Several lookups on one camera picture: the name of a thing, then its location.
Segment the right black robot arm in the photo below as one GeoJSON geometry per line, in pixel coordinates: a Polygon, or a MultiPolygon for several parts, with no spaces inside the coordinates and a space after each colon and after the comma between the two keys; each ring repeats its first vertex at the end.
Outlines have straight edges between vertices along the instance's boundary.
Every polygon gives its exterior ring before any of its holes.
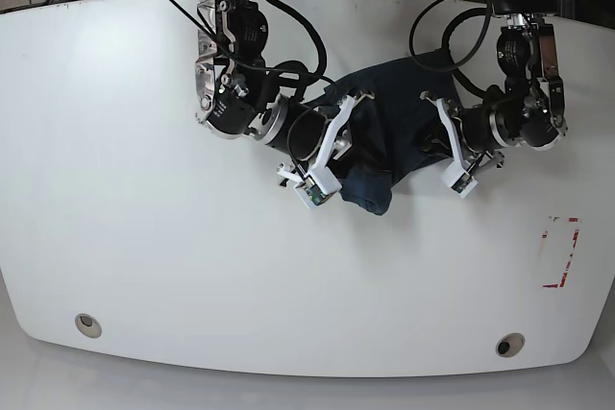
{"type": "Polygon", "coordinates": [[[353,168],[371,161],[351,117],[374,95],[331,86],[321,100],[306,102],[306,90],[326,78],[325,44],[294,8],[263,0],[297,21],[317,54],[313,71],[299,60],[267,65],[270,28],[258,1],[199,0],[196,118],[219,137],[246,137],[287,155],[277,168],[278,185],[291,186],[306,206],[316,207],[341,191],[353,168]]]}

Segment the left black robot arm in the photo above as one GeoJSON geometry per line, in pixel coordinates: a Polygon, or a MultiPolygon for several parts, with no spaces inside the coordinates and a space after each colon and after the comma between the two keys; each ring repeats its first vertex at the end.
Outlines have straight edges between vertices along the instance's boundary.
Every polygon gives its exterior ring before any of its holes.
{"type": "Polygon", "coordinates": [[[479,105],[466,108],[427,91],[421,95],[436,107],[447,135],[443,148],[452,161],[442,179],[458,196],[466,197],[477,186],[478,172],[503,166],[504,149],[547,151],[566,135],[554,27],[545,20],[555,11],[555,0],[486,0],[485,7],[460,13],[443,32],[441,48],[449,54],[451,35],[464,21],[480,16],[485,26],[494,17],[506,22],[496,43],[503,87],[481,90],[472,84],[460,70],[468,62],[463,58],[448,61],[440,70],[480,98],[479,105]]]}

